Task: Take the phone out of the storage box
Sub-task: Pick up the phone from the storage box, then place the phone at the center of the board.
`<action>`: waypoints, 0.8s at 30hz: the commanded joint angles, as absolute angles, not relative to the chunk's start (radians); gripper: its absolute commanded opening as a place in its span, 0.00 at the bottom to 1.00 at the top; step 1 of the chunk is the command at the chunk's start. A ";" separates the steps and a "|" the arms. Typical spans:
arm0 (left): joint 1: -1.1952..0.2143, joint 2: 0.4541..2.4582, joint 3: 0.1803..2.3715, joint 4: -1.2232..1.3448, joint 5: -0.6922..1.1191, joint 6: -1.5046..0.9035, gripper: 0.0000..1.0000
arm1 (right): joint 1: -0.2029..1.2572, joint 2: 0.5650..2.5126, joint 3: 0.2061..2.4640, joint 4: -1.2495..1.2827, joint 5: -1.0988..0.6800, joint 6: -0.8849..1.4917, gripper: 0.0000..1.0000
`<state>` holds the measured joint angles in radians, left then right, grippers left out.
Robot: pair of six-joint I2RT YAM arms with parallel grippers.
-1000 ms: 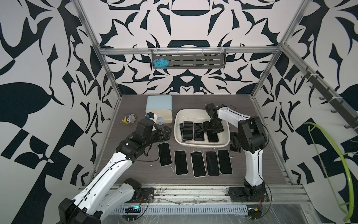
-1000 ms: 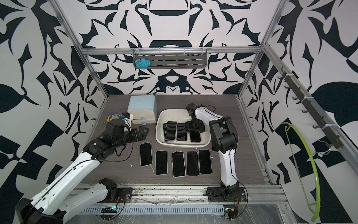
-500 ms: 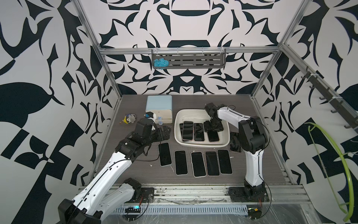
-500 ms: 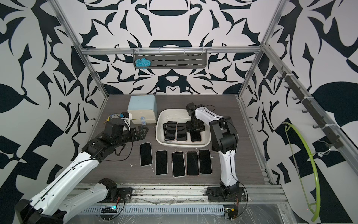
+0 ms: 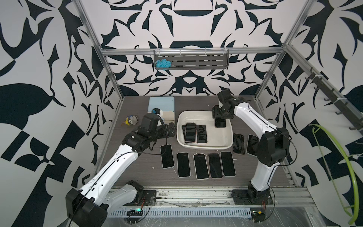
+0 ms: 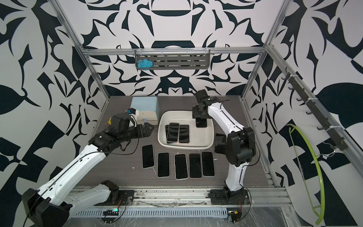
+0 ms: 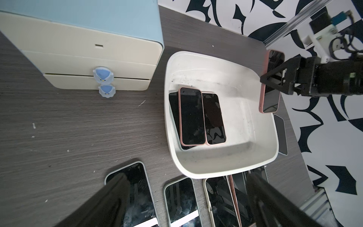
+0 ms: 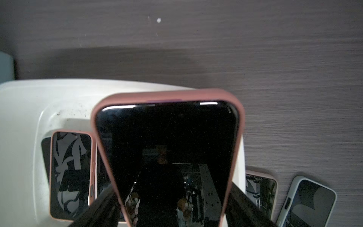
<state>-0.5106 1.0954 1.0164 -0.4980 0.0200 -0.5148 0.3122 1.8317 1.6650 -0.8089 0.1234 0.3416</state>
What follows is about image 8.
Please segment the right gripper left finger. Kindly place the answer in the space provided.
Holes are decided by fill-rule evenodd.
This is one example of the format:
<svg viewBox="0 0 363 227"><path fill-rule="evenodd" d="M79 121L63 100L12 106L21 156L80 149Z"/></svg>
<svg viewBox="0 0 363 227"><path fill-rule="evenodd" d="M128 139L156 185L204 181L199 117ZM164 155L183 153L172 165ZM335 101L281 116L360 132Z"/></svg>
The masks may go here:
<svg viewBox="0 0 363 227"><path fill-rule="evenodd" d="M119 203L110 184L69 227L117 227Z"/></svg>

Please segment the black phone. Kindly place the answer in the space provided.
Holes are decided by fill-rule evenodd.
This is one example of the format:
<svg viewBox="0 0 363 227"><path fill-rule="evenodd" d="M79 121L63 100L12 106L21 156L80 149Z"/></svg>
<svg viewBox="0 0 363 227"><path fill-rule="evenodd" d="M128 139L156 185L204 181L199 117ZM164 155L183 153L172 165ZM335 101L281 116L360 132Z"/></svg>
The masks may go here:
<svg viewBox="0 0 363 227"><path fill-rule="evenodd" d="M279 227L326 227L337 201L329 187L296 176L289 188L276 225Z"/></svg>
<svg viewBox="0 0 363 227"><path fill-rule="evenodd" d="M43 153L44 166L46 170L47 179L49 182L50 172L50 156L51 156L51 137L46 137L41 142L41 148Z"/></svg>
<svg viewBox="0 0 363 227"><path fill-rule="evenodd" d="M128 227L221 227L245 123L221 89L120 93L91 115Z"/></svg>
<svg viewBox="0 0 363 227"><path fill-rule="evenodd" d="M278 197L278 182L269 174L246 170L246 195L268 218L273 220Z"/></svg>
<svg viewBox="0 0 363 227"><path fill-rule="evenodd" d="M49 213L74 221L92 203L95 141L89 132L56 131L51 137Z"/></svg>

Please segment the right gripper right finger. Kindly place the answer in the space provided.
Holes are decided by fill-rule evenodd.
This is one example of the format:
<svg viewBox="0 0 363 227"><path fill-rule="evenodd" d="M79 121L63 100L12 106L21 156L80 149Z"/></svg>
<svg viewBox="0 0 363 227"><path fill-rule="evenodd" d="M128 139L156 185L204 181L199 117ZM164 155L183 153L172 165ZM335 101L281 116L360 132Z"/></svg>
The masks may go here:
<svg viewBox="0 0 363 227"><path fill-rule="evenodd" d="M232 183L225 215L229 227L277 227L235 183Z"/></svg>

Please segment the white plastic storage tub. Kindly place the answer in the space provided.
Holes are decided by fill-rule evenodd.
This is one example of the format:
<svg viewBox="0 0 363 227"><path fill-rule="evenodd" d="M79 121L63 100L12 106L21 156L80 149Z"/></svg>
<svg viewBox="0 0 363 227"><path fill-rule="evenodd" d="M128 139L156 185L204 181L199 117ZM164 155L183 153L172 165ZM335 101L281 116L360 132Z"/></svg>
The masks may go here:
<svg viewBox="0 0 363 227"><path fill-rule="evenodd" d="M49 213L41 142L59 129L91 131L94 106L117 93L178 86L102 79L16 80L1 84L1 226L66 227Z"/></svg>

